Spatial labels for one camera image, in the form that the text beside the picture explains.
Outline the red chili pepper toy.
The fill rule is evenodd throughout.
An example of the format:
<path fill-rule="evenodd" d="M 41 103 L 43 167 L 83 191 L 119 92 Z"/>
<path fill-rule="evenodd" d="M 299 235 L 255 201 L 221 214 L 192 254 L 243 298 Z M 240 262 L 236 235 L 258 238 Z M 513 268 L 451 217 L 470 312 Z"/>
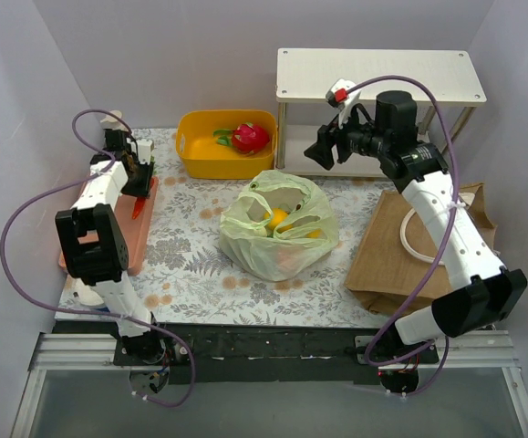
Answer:
<path fill-rule="evenodd" d="M 148 195 L 146 197 L 138 197 L 136 199 L 136 201 L 134 203 L 134 206 L 133 206 L 132 214 L 131 214 L 131 219 L 132 220 L 136 220 L 141 215 L 141 213 L 143 212 L 143 210 L 145 208 L 145 205 L 146 205 L 146 202 L 150 199 L 151 189 L 153 188 L 154 183 L 155 183 L 155 178 L 151 177 L 150 178 L 150 188 L 149 188 Z"/>

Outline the red dragon fruit toy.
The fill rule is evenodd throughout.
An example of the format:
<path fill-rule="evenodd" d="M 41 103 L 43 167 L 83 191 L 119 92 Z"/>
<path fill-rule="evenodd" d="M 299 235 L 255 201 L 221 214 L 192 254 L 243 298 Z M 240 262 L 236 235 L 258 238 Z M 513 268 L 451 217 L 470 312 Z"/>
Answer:
<path fill-rule="evenodd" d="M 234 130 L 215 130 L 212 136 L 216 143 L 234 148 L 241 154 L 256 154 L 270 142 L 269 134 L 259 125 L 242 123 Z"/>

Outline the green plastic grocery bag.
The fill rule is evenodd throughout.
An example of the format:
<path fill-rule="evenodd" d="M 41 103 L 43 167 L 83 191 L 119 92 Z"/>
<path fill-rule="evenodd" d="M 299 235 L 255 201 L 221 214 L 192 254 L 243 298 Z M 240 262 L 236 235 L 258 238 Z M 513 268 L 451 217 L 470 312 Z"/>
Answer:
<path fill-rule="evenodd" d="M 274 208 L 289 213 L 281 226 L 292 224 L 292 229 L 268 232 L 264 214 Z M 323 232 L 321 237 L 305 237 L 316 229 Z M 279 282 L 294 277 L 278 269 L 275 256 L 279 248 L 303 249 L 299 274 L 328 255 L 338 241 L 338 220 L 325 193 L 306 178 L 279 171 L 260 172 L 220 217 L 220 249 L 236 265 L 263 280 Z"/>

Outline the orange pumpkin toy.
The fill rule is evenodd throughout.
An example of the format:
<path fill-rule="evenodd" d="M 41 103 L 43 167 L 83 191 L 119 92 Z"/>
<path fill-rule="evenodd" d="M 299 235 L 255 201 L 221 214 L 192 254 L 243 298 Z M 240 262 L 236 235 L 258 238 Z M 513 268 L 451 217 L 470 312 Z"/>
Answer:
<path fill-rule="evenodd" d="M 295 276 L 304 260 L 303 249 L 299 247 L 281 247 L 276 251 L 275 262 L 285 275 Z"/>

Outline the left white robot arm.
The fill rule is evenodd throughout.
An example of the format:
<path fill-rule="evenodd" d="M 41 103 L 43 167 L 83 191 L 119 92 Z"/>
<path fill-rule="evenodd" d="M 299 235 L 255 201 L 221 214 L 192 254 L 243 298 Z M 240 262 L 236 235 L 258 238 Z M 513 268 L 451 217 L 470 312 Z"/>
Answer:
<path fill-rule="evenodd" d="M 129 250 L 115 207 L 124 194 L 149 197 L 153 163 L 141 158 L 131 134 L 104 130 L 101 152 L 90 161 L 93 177 L 73 206 L 56 214 L 55 224 L 67 273 L 95 292 L 109 312 L 154 325 L 130 282 Z"/>

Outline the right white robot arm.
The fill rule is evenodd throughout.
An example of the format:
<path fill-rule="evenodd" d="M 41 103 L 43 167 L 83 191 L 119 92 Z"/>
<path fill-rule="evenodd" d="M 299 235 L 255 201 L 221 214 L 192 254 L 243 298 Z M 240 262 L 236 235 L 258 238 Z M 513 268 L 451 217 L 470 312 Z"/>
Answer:
<path fill-rule="evenodd" d="M 489 248 L 459 196 L 458 184 L 438 148 L 419 139 L 417 104 L 407 91 L 384 91 L 376 97 L 373 118 L 357 91 L 339 86 L 327 93 L 339 113 L 317 131 L 305 156 L 329 170 L 352 154 L 378 160 L 428 231 L 438 252 L 433 265 L 443 264 L 450 293 L 409 315 L 401 310 L 368 344 L 364 361 L 380 348 L 387 364 L 405 362 L 429 341 L 460 335 L 505 320 L 527 287 L 520 269 L 510 270 Z"/>

